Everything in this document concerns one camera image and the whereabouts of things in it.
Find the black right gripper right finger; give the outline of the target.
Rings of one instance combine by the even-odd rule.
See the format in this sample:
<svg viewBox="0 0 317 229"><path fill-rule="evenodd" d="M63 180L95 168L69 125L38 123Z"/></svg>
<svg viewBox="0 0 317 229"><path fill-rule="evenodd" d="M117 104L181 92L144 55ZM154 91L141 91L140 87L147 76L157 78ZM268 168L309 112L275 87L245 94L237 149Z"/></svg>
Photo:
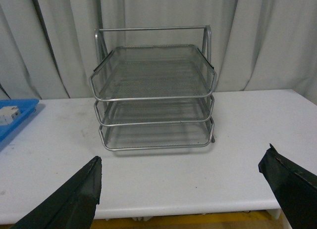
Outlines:
<svg viewBox="0 0 317 229"><path fill-rule="evenodd" d="M317 176L283 155L272 144L258 164L293 229L317 227Z"/></svg>

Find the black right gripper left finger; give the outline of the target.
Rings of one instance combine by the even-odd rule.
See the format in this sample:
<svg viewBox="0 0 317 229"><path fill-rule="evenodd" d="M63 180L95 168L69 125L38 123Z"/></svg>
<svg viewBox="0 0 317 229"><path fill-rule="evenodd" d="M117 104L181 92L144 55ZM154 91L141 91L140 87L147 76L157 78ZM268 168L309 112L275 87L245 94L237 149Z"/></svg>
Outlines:
<svg viewBox="0 0 317 229"><path fill-rule="evenodd" d="M13 229L89 229L102 190L102 159L92 158Z"/></svg>

